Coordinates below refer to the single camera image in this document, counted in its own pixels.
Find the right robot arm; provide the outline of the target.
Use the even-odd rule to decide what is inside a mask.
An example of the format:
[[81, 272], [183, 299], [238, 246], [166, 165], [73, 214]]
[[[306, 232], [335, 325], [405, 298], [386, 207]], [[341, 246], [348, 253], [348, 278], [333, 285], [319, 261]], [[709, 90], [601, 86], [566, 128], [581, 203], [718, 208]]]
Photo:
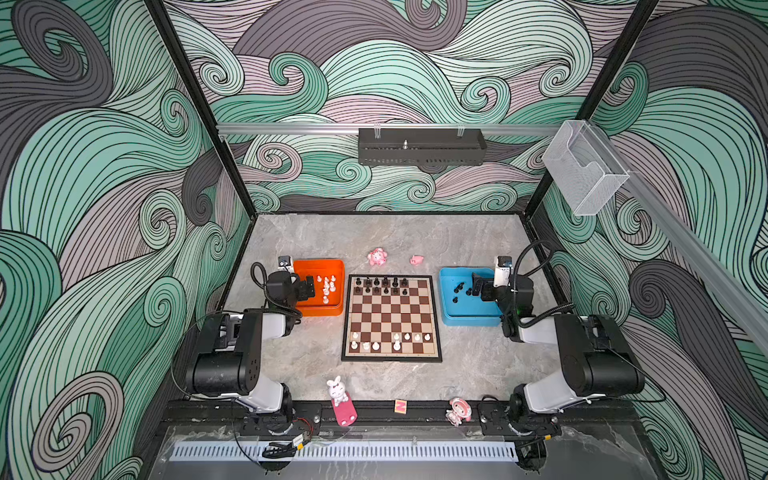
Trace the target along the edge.
[[497, 305], [506, 338], [558, 350], [559, 367], [553, 373], [515, 388], [507, 410], [513, 421], [638, 394], [645, 388], [646, 375], [615, 320], [579, 315], [570, 303], [538, 314], [533, 311], [532, 275], [548, 266], [554, 253], [552, 242], [537, 240], [516, 259], [498, 256], [492, 277], [472, 276], [471, 294]]

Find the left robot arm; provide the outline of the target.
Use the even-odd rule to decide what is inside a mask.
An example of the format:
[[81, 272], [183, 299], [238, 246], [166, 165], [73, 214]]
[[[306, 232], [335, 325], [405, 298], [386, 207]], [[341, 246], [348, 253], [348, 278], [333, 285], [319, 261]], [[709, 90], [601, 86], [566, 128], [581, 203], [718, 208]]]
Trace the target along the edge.
[[277, 415], [294, 421], [287, 385], [261, 372], [267, 340], [283, 338], [301, 323], [298, 303], [315, 297], [311, 276], [301, 277], [288, 266], [268, 273], [255, 262], [250, 277], [264, 294], [258, 308], [221, 311], [205, 317], [184, 380], [185, 394], [195, 400], [231, 401], [256, 415]]

